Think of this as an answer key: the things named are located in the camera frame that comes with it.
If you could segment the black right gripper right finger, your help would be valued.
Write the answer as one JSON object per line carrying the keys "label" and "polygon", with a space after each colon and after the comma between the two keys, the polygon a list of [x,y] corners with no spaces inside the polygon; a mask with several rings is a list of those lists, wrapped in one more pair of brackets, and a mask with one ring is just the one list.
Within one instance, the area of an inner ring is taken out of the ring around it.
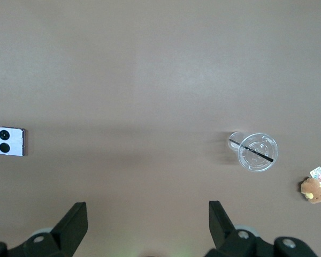
{"label": "black right gripper right finger", "polygon": [[265,242],[247,229],[236,229],[220,201],[209,202],[209,230],[215,248],[206,256],[316,256],[303,241],[278,237]]}

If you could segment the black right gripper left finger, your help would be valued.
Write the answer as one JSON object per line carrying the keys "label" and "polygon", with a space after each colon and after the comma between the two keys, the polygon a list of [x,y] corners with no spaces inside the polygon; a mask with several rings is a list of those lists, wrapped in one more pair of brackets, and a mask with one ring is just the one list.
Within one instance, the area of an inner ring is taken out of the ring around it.
{"label": "black right gripper left finger", "polygon": [[0,256],[73,256],[87,230],[86,203],[77,202],[50,232],[37,233],[12,249],[0,241]]}

